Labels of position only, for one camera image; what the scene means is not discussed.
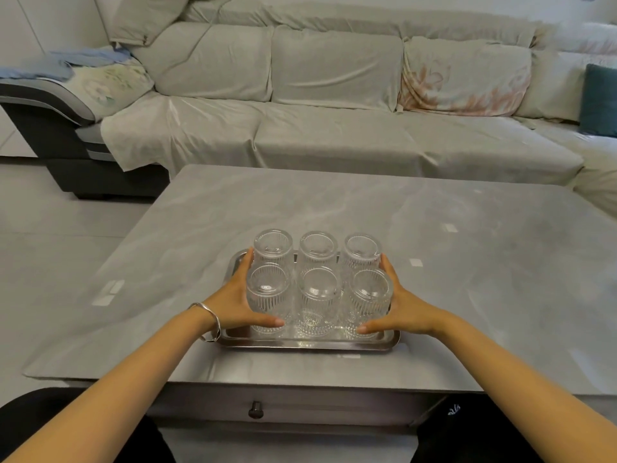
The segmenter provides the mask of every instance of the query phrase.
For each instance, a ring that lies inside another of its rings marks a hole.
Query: sofa armrest
[[[74,71],[66,82],[0,79],[0,104],[49,108],[79,126],[88,126],[128,107],[154,85],[135,59],[104,67],[75,67]]]

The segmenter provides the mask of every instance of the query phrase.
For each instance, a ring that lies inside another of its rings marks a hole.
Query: bracelet
[[[219,318],[217,317],[217,314],[215,314],[214,312],[212,312],[212,311],[210,310],[210,307],[208,307],[207,305],[205,305],[204,303],[201,303],[201,302],[193,302],[191,305],[189,305],[189,309],[190,309],[191,307],[194,307],[195,305],[196,305],[197,307],[201,307],[202,309],[204,309],[204,310],[206,310],[206,311],[210,312],[210,313],[212,314],[212,316],[214,317],[214,319],[217,321],[217,330],[218,330],[218,331],[217,331],[216,336],[215,336],[215,335],[212,335],[213,337],[212,337],[212,339],[211,339],[211,340],[206,340],[206,339],[205,339],[205,337],[202,335],[202,336],[199,336],[199,339],[200,339],[200,340],[202,340],[202,341],[204,341],[204,342],[217,342],[217,341],[219,340],[219,338],[221,337],[221,322],[220,322]]]

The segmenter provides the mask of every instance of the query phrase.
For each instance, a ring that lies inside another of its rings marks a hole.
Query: forearm
[[[8,463],[111,463],[182,357],[214,326],[190,309],[86,390],[31,437]]]
[[[458,317],[436,334],[547,463],[617,461],[617,428]]]

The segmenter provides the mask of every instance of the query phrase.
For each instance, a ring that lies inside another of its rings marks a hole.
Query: glass rim
[[[275,293],[272,293],[272,294],[256,293],[253,289],[251,289],[251,286],[249,285],[249,279],[257,270],[261,268],[265,268],[265,267],[276,267],[279,270],[281,270],[281,272],[285,276],[285,284],[283,286],[283,289]],[[284,292],[286,292],[290,286],[291,286],[291,277],[288,275],[287,271],[285,271],[285,269],[277,263],[261,263],[261,264],[258,264],[257,266],[252,266],[251,268],[249,268],[249,271],[246,273],[246,290],[256,297],[264,297],[264,298],[276,297],[277,295],[281,295]]]
[[[304,242],[306,241],[306,239],[308,239],[311,236],[318,236],[318,235],[326,237],[326,238],[328,238],[328,239],[330,239],[332,241],[332,245],[333,245],[332,253],[329,253],[327,255],[323,255],[322,256],[320,254],[311,253],[309,250],[306,249],[306,247],[303,246]],[[317,260],[317,261],[320,261],[320,262],[321,261],[329,260],[330,258],[333,258],[333,257],[336,256],[336,252],[338,251],[338,248],[339,248],[339,244],[336,241],[335,237],[331,233],[326,232],[326,231],[309,231],[309,232],[305,233],[302,237],[300,237],[299,249],[300,249],[301,253],[305,257],[307,257],[307,258],[309,258],[311,260]]]
[[[258,240],[262,238],[263,236],[265,236],[266,234],[271,234],[271,233],[279,233],[285,236],[287,240],[289,241],[289,248],[279,254],[270,254],[270,253],[264,252],[263,250],[260,250],[258,248],[258,243],[257,243]],[[266,229],[265,231],[261,231],[255,236],[255,240],[253,241],[253,249],[255,250],[255,253],[257,253],[259,256],[263,258],[278,259],[278,258],[283,258],[285,255],[288,255],[289,252],[294,249],[294,241],[291,238],[291,235],[283,229],[276,229],[276,228]]]
[[[353,238],[353,237],[364,237],[366,239],[369,239],[370,241],[373,241],[375,244],[375,247],[377,247],[377,253],[375,254],[375,256],[373,257],[362,257],[359,256],[358,254],[352,253],[349,248],[347,248],[347,243]],[[354,232],[353,234],[348,235],[347,237],[345,237],[345,242],[343,243],[343,249],[345,250],[345,253],[347,254],[347,256],[349,256],[350,258],[353,258],[354,260],[358,260],[358,261],[375,261],[375,260],[379,260],[381,253],[382,253],[382,249],[381,249],[381,243],[375,238],[373,237],[371,234],[367,234],[365,232]]]
[[[328,273],[332,274],[336,280],[336,291],[334,293],[332,293],[331,295],[312,295],[308,292],[305,291],[304,289],[304,276],[311,271],[314,270],[324,270],[327,271]],[[329,301],[331,299],[334,299],[336,296],[341,294],[341,287],[342,287],[342,282],[341,282],[341,278],[339,276],[336,275],[335,271],[332,268],[328,268],[328,267],[313,267],[310,268],[306,271],[303,271],[301,273],[298,274],[298,279],[296,280],[296,285],[298,286],[298,290],[300,291],[301,295],[304,295],[305,297],[308,297],[309,299],[311,299],[312,301]]]
[[[363,294],[362,292],[359,292],[358,289],[353,285],[354,284],[353,282],[355,281],[356,276],[358,276],[360,273],[364,273],[367,271],[378,273],[379,276],[382,279],[384,279],[386,281],[386,284],[388,285],[388,290],[383,295],[379,296],[378,298],[374,298],[372,296],[368,296],[368,295]],[[394,283],[392,282],[392,279],[390,278],[390,276],[388,276],[388,273],[383,271],[381,268],[366,268],[366,269],[355,272],[353,274],[350,288],[351,288],[351,292],[353,293],[353,295],[355,295],[362,301],[375,303],[375,304],[380,303],[389,297],[392,297],[392,295],[394,294]]]

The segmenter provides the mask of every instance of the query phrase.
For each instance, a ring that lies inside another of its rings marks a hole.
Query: upside-down glass
[[[253,266],[246,276],[246,299],[252,311],[267,313],[288,322],[293,315],[289,273],[275,263]],[[252,328],[259,333],[273,334],[285,327]]]
[[[288,232],[281,229],[267,229],[260,232],[253,242],[255,249],[254,262],[276,263],[286,272],[292,273],[294,268],[294,241]]]
[[[307,232],[300,239],[296,272],[300,275],[319,266],[335,271],[338,248],[339,245],[332,234],[321,231]]]
[[[346,335],[351,338],[372,338],[377,335],[358,334],[356,328],[386,315],[393,292],[392,280],[379,268],[356,272],[343,293],[343,306],[347,309],[347,318],[343,324]]]
[[[306,336],[322,336],[335,326],[341,304],[341,280],[334,270],[312,267],[297,275],[297,329]]]
[[[376,238],[359,232],[348,235],[339,259],[344,287],[347,287],[353,275],[359,270],[379,267],[380,257],[381,244]]]

